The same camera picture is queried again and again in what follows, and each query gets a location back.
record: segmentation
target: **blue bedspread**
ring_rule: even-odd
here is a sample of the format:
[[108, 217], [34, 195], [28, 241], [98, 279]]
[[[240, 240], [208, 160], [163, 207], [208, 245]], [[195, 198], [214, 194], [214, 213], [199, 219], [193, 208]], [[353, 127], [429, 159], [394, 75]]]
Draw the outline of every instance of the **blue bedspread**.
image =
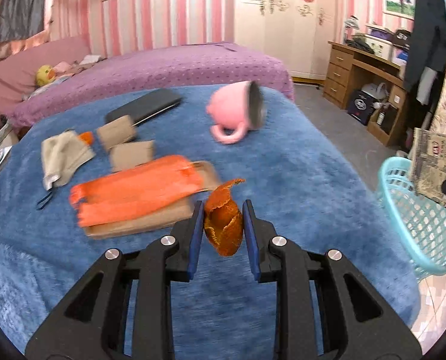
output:
[[[258, 217], [309, 251], [344, 252], [406, 323], [419, 310], [417, 281], [404, 250], [373, 195], [333, 145], [275, 90], [264, 88], [265, 127], [240, 143], [221, 145], [205, 113], [220, 86], [176, 88], [184, 103], [138, 127], [140, 140], [155, 140], [155, 156], [181, 154], [213, 163], [222, 180], [245, 178], [233, 188], [239, 205], [251, 199]], [[106, 240], [87, 238], [68, 203], [71, 186], [110, 172], [97, 156], [37, 211], [44, 195], [41, 141], [67, 128], [94, 131], [104, 115], [147, 91], [88, 103], [34, 126], [11, 151], [0, 174], [0, 325], [23, 350], [28, 339], [75, 281], [106, 249], [144, 248], [169, 230]], [[219, 257], [204, 237], [195, 279], [174, 283], [173, 329], [177, 359], [270, 359], [275, 285], [258, 285], [246, 246]]]

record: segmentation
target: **pink mug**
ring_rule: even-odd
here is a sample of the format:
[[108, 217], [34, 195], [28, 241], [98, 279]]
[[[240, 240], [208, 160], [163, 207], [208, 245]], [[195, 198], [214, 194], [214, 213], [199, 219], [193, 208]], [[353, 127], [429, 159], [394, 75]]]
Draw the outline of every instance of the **pink mug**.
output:
[[[220, 88], [212, 95], [206, 112], [216, 123], [210, 132], [223, 144], [236, 143], [248, 130], [258, 130], [266, 117], [263, 96], [255, 81], [241, 81]], [[233, 133], [226, 135], [225, 128]]]

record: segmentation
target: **pillow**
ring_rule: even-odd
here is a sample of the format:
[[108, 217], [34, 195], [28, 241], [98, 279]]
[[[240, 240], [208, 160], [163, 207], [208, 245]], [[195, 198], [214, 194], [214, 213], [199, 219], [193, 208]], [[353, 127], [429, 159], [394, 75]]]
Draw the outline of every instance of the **pillow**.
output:
[[0, 113], [7, 115], [35, 90], [36, 71], [43, 65], [79, 63], [89, 47], [82, 36], [43, 43], [0, 61]]

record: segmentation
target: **plastic basket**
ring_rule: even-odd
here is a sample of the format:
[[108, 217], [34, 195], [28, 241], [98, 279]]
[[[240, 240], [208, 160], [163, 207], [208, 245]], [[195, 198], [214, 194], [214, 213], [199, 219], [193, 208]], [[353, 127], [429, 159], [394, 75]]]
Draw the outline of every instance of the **plastic basket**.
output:
[[415, 194], [407, 177], [410, 164], [406, 158], [388, 158], [378, 172], [376, 194], [420, 281], [446, 274], [446, 208]]

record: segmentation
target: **striped wallpaper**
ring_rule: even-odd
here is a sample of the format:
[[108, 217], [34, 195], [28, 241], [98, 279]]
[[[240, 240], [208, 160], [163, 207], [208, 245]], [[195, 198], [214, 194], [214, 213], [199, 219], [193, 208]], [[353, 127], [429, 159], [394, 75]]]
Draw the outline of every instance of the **striped wallpaper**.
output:
[[336, 0], [336, 30], [335, 39], [337, 42], [342, 41], [343, 22], [351, 15], [358, 17], [362, 32], [362, 27], [366, 23], [375, 22], [379, 26], [388, 28], [391, 31], [397, 28], [404, 28], [409, 31], [413, 29], [413, 21], [402, 17], [388, 15], [383, 13], [383, 0]]
[[93, 53], [116, 56], [232, 41], [233, 14], [234, 0], [54, 0], [50, 36], [84, 35]]

